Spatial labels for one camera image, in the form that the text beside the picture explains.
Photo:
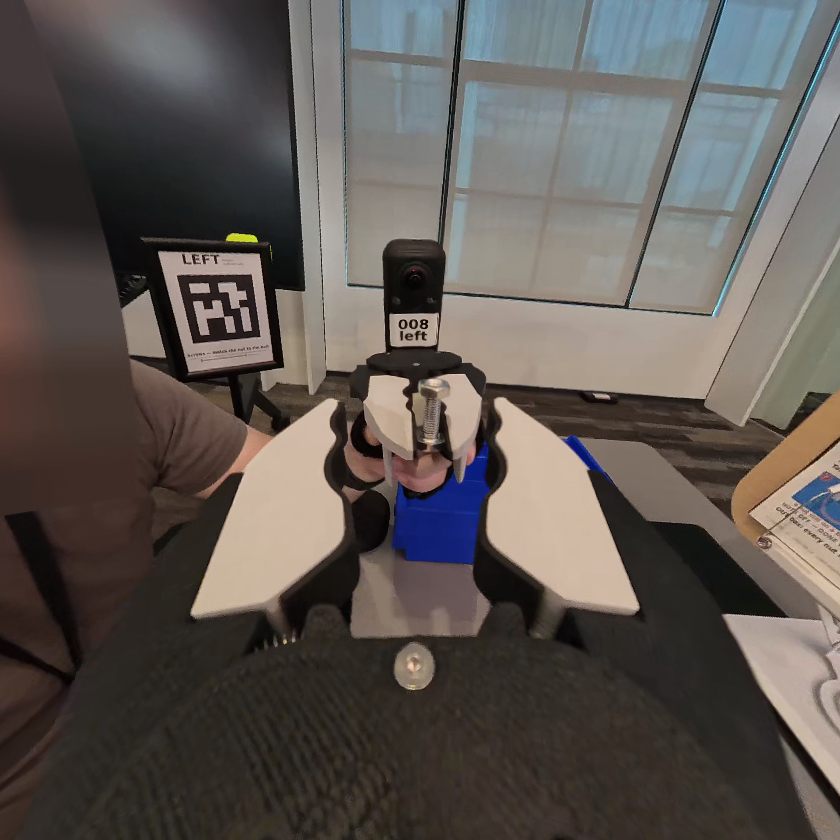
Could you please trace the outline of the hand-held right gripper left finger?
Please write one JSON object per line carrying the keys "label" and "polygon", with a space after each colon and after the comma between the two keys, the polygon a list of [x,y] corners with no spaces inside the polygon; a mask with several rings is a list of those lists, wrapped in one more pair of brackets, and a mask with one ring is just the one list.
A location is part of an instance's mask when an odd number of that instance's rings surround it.
{"label": "hand-held right gripper left finger", "polygon": [[360,580],[342,492],[348,425],[329,398],[246,466],[192,604],[196,620],[258,613],[305,622],[317,605],[351,609]]}

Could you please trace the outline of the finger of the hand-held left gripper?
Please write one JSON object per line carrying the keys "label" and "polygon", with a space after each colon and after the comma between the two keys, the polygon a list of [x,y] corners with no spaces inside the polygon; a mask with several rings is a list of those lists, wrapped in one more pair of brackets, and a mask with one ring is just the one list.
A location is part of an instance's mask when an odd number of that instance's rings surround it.
{"label": "finger of the hand-held left gripper", "polygon": [[468,377],[440,377],[448,386],[447,394],[439,393],[439,464],[435,478],[445,485],[451,478],[461,482],[482,444],[480,432],[481,397]]}
{"label": "finger of the hand-held left gripper", "polygon": [[364,419],[382,446],[385,481],[419,487],[416,475],[411,383],[395,375],[373,375],[364,399]]}

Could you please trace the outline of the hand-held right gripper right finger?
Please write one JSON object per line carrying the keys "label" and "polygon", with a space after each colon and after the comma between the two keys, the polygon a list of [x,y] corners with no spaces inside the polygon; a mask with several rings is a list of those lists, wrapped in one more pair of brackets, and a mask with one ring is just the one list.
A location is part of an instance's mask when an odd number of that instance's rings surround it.
{"label": "hand-held right gripper right finger", "polygon": [[639,602],[585,461],[562,437],[498,397],[488,422],[488,494],[476,586],[526,618],[569,608],[633,616]]}

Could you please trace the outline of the steel hex bolt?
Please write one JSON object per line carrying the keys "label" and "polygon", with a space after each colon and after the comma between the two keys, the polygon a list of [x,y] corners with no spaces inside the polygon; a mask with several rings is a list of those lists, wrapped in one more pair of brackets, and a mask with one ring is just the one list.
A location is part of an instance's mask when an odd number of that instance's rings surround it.
{"label": "steel hex bolt", "polygon": [[429,377],[419,381],[416,394],[416,407],[422,409],[422,417],[417,421],[416,437],[423,429],[426,436],[438,434],[446,436],[445,398],[450,394],[450,385],[442,377]]}

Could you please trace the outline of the blue plastic bin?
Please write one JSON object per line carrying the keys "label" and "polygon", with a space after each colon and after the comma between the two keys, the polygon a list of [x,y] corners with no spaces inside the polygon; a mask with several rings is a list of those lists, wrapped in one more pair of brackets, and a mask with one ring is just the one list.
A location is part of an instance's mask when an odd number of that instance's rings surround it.
{"label": "blue plastic bin", "polygon": [[[582,445],[572,446],[587,468],[607,478]],[[475,480],[449,481],[428,500],[409,500],[395,507],[394,545],[408,560],[470,562],[476,565],[476,537],[487,483],[488,444],[484,468]]]}

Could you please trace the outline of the person's left forearm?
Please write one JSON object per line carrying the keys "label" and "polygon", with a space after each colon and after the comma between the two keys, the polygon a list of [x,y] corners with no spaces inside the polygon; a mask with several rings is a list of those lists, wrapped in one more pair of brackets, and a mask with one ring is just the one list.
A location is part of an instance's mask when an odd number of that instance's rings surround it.
{"label": "person's left forearm", "polygon": [[220,476],[217,480],[198,492],[192,494],[193,498],[206,500],[210,498],[216,489],[221,487],[225,481],[231,477],[242,474],[254,458],[265,448],[272,440],[272,437],[261,433],[260,431],[248,427],[245,442],[239,451],[232,465]]}

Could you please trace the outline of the person's left hand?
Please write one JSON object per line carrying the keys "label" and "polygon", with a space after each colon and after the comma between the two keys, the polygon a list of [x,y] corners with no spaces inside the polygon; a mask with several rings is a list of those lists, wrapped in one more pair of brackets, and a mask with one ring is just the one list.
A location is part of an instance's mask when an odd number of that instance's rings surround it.
{"label": "person's left hand", "polygon": [[[379,484],[385,478],[384,451],[379,439],[358,414],[344,450],[345,463],[357,483]],[[392,456],[392,476],[405,489],[418,494],[436,491],[447,479],[453,463],[440,453],[406,460]]]}

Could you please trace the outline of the black sign stand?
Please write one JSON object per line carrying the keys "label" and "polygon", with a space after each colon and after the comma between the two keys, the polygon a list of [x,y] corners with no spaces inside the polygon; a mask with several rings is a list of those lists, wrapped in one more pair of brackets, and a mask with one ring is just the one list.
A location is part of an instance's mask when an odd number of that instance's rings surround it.
{"label": "black sign stand", "polygon": [[271,429],[278,433],[286,429],[291,420],[263,392],[261,373],[248,372],[227,375],[234,415],[246,424],[250,424],[255,408],[270,419]]}

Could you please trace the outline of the large window with blind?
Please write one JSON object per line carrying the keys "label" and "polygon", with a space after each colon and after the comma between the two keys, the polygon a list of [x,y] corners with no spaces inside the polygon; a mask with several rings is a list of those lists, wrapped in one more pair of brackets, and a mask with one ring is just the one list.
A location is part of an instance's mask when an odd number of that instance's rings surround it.
{"label": "large window with blind", "polygon": [[838,37],[828,1],[342,2],[346,278],[713,317]]}

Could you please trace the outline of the black framed marker sign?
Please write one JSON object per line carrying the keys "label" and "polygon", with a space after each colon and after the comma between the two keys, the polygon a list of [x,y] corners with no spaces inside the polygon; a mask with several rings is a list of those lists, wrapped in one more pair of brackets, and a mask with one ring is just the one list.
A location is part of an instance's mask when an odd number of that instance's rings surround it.
{"label": "black framed marker sign", "polygon": [[166,359],[181,382],[282,369],[268,243],[142,237]]}

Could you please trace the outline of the wooden instruction board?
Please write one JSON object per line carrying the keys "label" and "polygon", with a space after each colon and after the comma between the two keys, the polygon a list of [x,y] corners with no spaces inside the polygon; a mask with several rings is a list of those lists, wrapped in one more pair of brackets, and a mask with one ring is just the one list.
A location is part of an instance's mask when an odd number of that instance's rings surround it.
{"label": "wooden instruction board", "polygon": [[831,395],[800,426],[783,439],[737,484],[731,499],[731,516],[741,535],[757,548],[773,577],[789,576],[805,596],[838,616],[838,585],[817,573],[797,554],[768,538],[750,511],[789,480],[830,450],[839,438],[839,394]]}

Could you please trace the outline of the large black screen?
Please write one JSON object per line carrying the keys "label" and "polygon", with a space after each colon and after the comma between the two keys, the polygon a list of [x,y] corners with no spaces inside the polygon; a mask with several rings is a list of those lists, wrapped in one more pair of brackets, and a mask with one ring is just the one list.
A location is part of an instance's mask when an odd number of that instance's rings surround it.
{"label": "large black screen", "polygon": [[303,291],[289,3],[30,1],[117,276],[142,238],[254,235]]}

